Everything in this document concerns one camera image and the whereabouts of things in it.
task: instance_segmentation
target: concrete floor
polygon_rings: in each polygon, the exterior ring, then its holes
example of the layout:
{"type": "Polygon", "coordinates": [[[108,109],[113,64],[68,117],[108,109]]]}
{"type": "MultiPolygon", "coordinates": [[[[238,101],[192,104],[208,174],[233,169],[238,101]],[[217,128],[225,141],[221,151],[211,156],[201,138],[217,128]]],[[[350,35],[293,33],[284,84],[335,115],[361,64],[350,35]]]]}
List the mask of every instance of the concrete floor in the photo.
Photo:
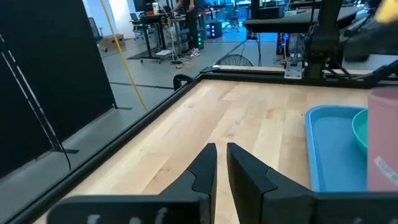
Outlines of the concrete floor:
{"type": "MultiPolygon", "coordinates": [[[[151,109],[173,92],[172,79],[176,74],[182,73],[194,77],[199,74],[200,70],[213,65],[228,53],[242,54],[254,65],[257,65],[259,53],[256,42],[247,41],[231,52],[245,38],[246,31],[241,27],[241,31],[238,33],[226,32],[219,39],[206,39],[201,56],[192,59],[190,62],[193,65],[188,68],[176,69],[168,61],[158,64],[155,60],[145,60],[144,63],[140,63],[139,60],[127,60],[127,65],[133,79],[139,85],[138,89],[145,104],[151,109]]],[[[272,59],[275,58],[275,41],[276,34],[261,35],[263,66],[274,66],[272,59]]],[[[123,47],[125,58],[145,50],[145,42],[141,39],[127,40],[126,46],[123,47]]],[[[145,114],[118,51],[101,52],[101,56],[120,110],[110,110],[63,143],[66,149],[80,150],[78,154],[69,154],[72,167],[78,166],[145,114]]],[[[375,69],[378,65],[393,59],[391,57],[372,57],[371,63],[346,64],[345,67],[348,69],[375,69]]],[[[68,165],[65,156],[58,152],[48,152],[1,179],[0,223],[67,173],[68,165]]]]}

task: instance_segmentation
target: wooden tabletop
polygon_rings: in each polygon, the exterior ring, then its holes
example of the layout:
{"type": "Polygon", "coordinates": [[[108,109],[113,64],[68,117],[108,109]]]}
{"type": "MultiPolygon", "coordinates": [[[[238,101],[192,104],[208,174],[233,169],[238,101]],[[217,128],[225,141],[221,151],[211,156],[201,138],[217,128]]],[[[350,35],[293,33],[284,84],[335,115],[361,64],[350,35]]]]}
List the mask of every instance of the wooden tabletop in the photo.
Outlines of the wooden tabletop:
{"type": "MultiPolygon", "coordinates": [[[[228,182],[227,142],[310,188],[305,112],[327,104],[366,106],[366,90],[202,80],[67,197],[158,194],[206,143],[215,142],[215,223],[239,223],[228,182]]],[[[44,224],[45,215],[36,223],[44,224]]]]}

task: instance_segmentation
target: office chair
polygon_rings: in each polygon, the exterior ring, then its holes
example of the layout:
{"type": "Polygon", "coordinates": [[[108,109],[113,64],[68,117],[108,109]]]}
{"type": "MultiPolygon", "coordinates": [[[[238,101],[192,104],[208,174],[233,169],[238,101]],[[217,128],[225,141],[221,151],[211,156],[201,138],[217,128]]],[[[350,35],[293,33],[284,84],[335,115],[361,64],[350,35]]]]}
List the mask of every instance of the office chair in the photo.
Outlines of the office chair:
{"type": "Polygon", "coordinates": [[[236,29],[236,32],[239,32],[239,16],[236,15],[239,10],[236,10],[235,7],[237,5],[234,4],[226,4],[225,5],[225,20],[228,22],[225,26],[223,31],[230,26],[232,29],[236,29]]]}
{"type": "Polygon", "coordinates": [[[89,17],[88,22],[90,23],[91,31],[93,32],[94,40],[95,40],[95,43],[97,44],[97,47],[100,50],[108,52],[108,49],[100,46],[100,42],[104,38],[104,36],[102,34],[102,27],[99,28],[99,32],[98,32],[97,25],[95,24],[94,18],[89,17]]]}
{"type": "Polygon", "coordinates": [[[142,27],[143,25],[142,25],[141,21],[138,19],[137,15],[135,13],[130,13],[130,16],[132,19],[131,23],[133,26],[132,31],[136,35],[134,40],[136,40],[138,38],[141,38],[142,40],[144,40],[144,28],[142,27]]]}

